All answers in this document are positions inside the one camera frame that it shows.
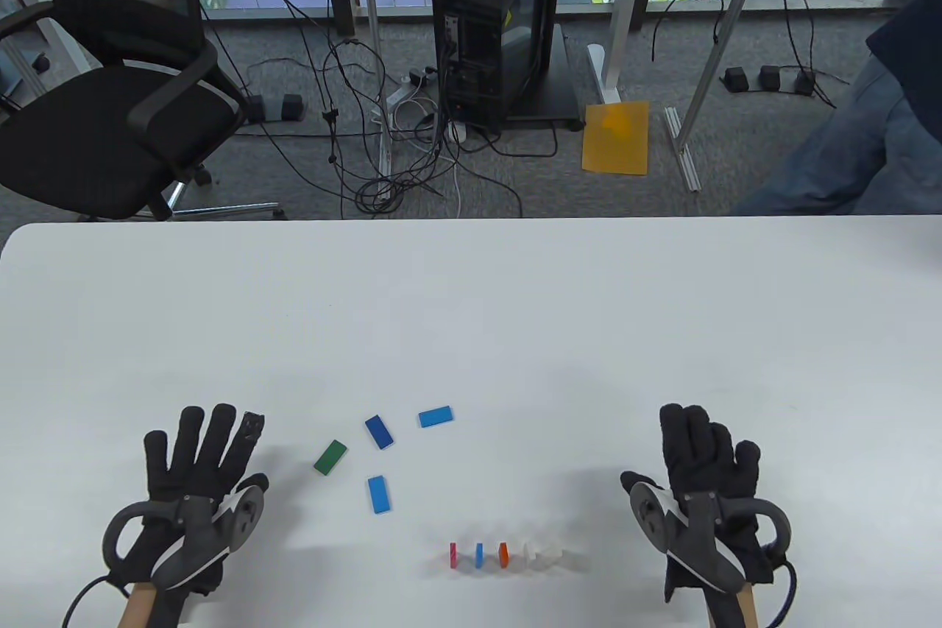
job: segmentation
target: yellow sheet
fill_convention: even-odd
[[[599,174],[647,174],[646,102],[586,106],[582,168]]]

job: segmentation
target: blue block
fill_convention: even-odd
[[[426,412],[418,413],[419,426],[444,425],[445,422],[451,422],[455,416],[451,414],[451,407],[437,407],[437,409],[427,409]]]
[[[386,478],[373,476],[367,481],[367,484],[369,484],[369,497],[373,500],[373,512],[377,515],[388,513],[391,508],[389,506],[389,493],[386,491]]]
[[[373,436],[376,446],[379,446],[380,449],[386,449],[387,446],[390,446],[393,443],[393,437],[390,435],[389,430],[386,429],[386,425],[383,424],[383,420],[380,419],[380,415],[376,417],[370,417],[366,420],[366,429],[369,430],[369,433]]]

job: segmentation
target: computer tower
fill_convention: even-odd
[[[541,68],[546,0],[433,2],[448,116],[498,133]]]

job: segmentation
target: dark blue block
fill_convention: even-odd
[[[373,436],[376,446],[379,446],[380,449],[386,449],[387,446],[390,446],[393,443],[393,437],[390,435],[389,430],[386,429],[386,425],[383,424],[383,420],[380,419],[380,415],[376,417],[370,417],[366,420],[366,429],[369,430],[369,433]]]

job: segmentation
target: chair seat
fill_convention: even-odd
[[[172,75],[137,66],[83,73],[0,124],[0,183],[78,214],[129,218],[174,181],[167,164],[135,143],[127,114]],[[162,110],[151,137],[181,170],[201,163],[238,127],[236,113],[194,86]]]

